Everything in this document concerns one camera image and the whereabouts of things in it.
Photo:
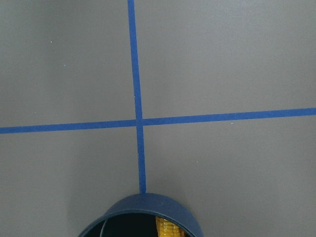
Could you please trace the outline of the yellow corn cob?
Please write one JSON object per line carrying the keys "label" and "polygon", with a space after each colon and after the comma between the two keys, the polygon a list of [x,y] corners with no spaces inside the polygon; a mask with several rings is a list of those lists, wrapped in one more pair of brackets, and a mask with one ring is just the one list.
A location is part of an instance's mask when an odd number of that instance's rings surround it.
{"label": "yellow corn cob", "polygon": [[185,237],[186,233],[176,224],[156,216],[158,237]]}

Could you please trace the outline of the dark blue saucepan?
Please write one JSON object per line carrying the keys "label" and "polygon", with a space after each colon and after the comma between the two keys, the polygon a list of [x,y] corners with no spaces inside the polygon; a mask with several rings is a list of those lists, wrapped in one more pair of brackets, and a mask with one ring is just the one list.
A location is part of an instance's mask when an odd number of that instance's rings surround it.
{"label": "dark blue saucepan", "polygon": [[80,237],[158,237],[156,216],[183,229],[186,237],[204,236],[193,214],[174,199],[154,194],[123,198],[94,220]]}

